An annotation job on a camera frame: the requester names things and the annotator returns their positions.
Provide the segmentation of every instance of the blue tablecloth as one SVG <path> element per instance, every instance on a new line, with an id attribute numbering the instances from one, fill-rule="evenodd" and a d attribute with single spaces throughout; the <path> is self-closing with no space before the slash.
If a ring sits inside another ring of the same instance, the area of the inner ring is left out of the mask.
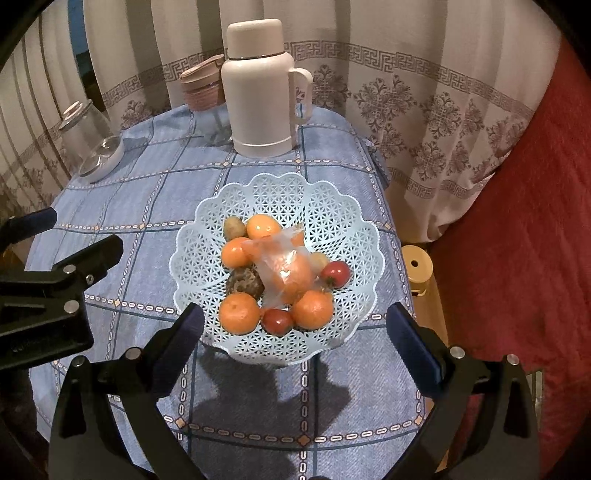
<path id="1" fill-rule="evenodd" d="M 321 108 L 300 129 L 298 148 L 265 161 L 241 157 L 231 145 L 204 146 L 195 127 L 184 106 L 125 131 L 126 152 L 115 171 L 92 186 L 72 180 L 56 199 L 58 223 L 35 239 L 27 268 L 49 270 L 117 233 L 125 245 L 121 262 L 86 292 L 95 345 L 85 355 L 118 358 L 176 318 L 168 259 L 177 231 L 202 199 L 260 172 L 331 181 L 359 200 L 363 217 L 380 231 L 386 268 L 374 313 L 346 344 L 294 367 L 240 364 L 199 345 L 158 408 L 210 480 L 381 479 L 424 417 L 421 394 L 384 328 L 391 303 L 412 308 L 383 195 L 387 171 L 344 118 Z M 47 438 L 71 359 L 31 371 L 39 429 Z M 111 403 L 132 459 L 149 468 L 120 399 Z"/>

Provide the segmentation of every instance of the white thermos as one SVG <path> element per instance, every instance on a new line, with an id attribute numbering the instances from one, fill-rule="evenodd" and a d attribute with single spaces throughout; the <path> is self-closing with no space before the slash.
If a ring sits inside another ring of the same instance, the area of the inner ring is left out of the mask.
<path id="1" fill-rule="evenodd" d="M 222 83 L 234 148 L 255 158 L 289 152 L 297 143 L 297 125 L 312 114 L 312 75 L 294 68 L 276 18 L 233 23 L 226 40 Z M 296 86 L 304 92 L 303 118 L 295 113 Z"/>

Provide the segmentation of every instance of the thermos lid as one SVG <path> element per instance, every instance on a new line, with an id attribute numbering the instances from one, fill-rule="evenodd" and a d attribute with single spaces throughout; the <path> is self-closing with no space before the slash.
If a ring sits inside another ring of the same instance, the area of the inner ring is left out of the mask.
<path id="1" fill-rule="evenodd" d="M 246 60 L 283 53 L 283 25 L 277 18 L 233 23 L 226 32 L 228 58 Z"/>

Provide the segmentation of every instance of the potato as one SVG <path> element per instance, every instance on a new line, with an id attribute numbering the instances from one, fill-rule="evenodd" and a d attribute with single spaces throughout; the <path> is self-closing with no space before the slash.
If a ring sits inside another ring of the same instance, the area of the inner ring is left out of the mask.
<path id="1" fill-rule="evenodd" d="M 228 217 L 223 223 L 223 236 L 228 241 L 239 236 L 246 236 L 246 225 L 238 217 Z"/>
<path id="2" fill-rule="evenodd" d="M 238 291 L 248 293 L 255 300 L 262 297 L 265 286 L 254 268 L 236 268 L 230 273 L 226 282 L 226 295 Z"/>

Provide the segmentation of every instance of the thermos handle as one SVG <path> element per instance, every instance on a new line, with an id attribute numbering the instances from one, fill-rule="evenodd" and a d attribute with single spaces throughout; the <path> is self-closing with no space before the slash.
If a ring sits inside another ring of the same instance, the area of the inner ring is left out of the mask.
<path id="1" fill-rule="evenodd" d="M 312 77 L 312 74 L 306 69 L 289 69 L 288 74 L 290 76 L 290 83 L 294 85 L 291 92 L 294 97 L 296 95 L 295 85 L 298 83 L 298 78 L 303 79 L 306 84 L 306 88 L 304 89 L 304 117 L 300 118 L 296 116 L 295 110 L 291 113 L 294 123 L 297 125 L 302 125 L 305 124 L 312 116 L 312 86 L 314 85 L 314 78 Z"/>

